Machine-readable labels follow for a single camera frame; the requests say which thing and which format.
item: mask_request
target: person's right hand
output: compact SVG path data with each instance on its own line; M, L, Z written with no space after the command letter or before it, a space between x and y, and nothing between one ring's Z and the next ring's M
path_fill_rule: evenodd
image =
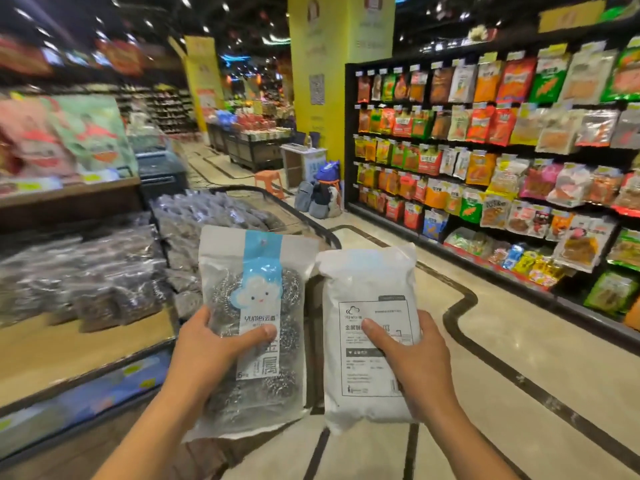
M380 325L369 318L362 330L373 345L387 357L404 394L411 405L420 409L427 421L451 407L459 407L451 376L451 356L438 326L427 312L418 310L422 339L412 346L396 342Z

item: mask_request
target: yellow pillar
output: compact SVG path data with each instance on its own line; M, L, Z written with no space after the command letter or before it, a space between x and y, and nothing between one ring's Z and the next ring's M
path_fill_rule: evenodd
M289 0L298 130L318 131L343 175L344 65L391 57L395 13L395 0Z
M184 68L194 103L198 128L207 134L205 117L215 109L225 108L216 42L211 37L185 36L187 56Z

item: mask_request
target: cloud cartoon character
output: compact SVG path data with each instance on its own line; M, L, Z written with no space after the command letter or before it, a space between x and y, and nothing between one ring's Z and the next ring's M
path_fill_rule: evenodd
M256 274L247 279L244 287L231 294L231 302L238 308L276 306L280 299L280 287Z

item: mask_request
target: white package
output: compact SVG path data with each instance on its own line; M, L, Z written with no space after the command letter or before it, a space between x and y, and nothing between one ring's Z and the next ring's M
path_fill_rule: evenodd
M420 341L415 247L318 254L325 276L324 418L333 434L360 419L414 422L387 359L361 330L370 318L398 342Z
M295 235L205 226L200 239L209 328L221 337L273 324L277 338L239 357L185 440L242 438L305 414L305 284L319 242Z

